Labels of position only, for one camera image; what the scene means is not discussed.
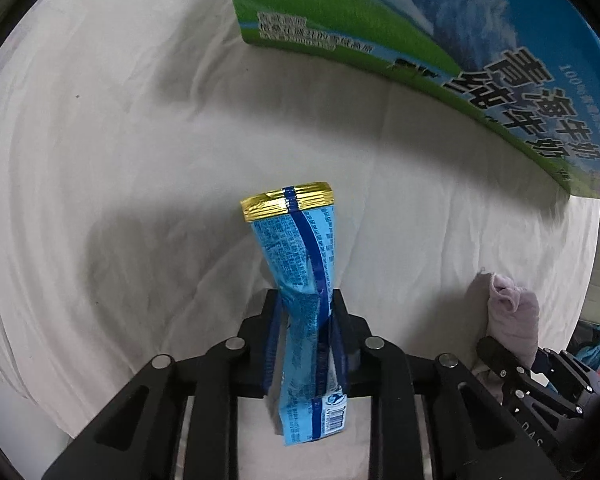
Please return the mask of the blue long snack packet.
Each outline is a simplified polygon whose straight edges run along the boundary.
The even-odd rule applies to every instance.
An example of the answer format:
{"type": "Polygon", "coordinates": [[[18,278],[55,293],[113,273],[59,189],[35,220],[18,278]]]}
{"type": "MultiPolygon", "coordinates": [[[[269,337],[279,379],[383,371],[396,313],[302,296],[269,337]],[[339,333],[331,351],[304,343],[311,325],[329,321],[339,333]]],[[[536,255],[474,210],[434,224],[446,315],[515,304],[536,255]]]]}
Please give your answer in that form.
{"type": "Polygon", "coordinates": [[[326,182],[287,186],[240,202],[287,317],[278,398],[286,445],[321,440],[346,423],[348,399],[332,348],[334,203],[326,182]]]}

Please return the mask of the pink rolled towel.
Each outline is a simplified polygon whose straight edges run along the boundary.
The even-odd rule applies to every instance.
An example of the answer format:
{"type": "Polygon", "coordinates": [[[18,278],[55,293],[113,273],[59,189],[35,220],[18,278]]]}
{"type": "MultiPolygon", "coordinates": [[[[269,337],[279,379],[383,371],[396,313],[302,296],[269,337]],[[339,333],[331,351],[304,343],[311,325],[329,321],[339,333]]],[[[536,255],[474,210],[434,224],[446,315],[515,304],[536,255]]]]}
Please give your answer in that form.
{"type": "Polygon", "coordinates": [[[488,275],[486,336],[494,338],[527,368],[539,347],[540,307],[534,292],[508,276],[488,275]]]}

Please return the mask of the open cardboard box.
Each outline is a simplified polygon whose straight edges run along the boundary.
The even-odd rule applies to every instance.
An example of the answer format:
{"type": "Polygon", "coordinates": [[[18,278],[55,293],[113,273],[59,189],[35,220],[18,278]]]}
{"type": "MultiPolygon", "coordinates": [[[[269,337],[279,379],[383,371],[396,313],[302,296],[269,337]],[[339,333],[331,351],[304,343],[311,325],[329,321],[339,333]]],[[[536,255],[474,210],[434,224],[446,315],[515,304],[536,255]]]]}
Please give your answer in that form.
{"type": "Polygon", "coordinates": [[[600,37],[569,0],[232,0],[248,44],[406,84],[600,199],[600,37]]]}

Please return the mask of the white table cloth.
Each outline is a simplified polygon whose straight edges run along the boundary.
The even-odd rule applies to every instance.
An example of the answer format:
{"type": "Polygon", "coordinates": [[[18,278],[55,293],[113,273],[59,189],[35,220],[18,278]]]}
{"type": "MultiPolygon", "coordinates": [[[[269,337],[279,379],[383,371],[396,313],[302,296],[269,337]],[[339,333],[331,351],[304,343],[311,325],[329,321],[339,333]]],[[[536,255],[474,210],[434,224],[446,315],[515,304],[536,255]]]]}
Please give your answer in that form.
{"type": "Polygon", "coordinates": [[[0,378],[76,436],[153,356],[233,336],[271,286],[240,201],[325,181],[335,284],[408,353],[475,363],[489,278],[580,315],[600,202],[356,68],[242,41],[230,0],[40,0],[0,50],[0,378]]]}

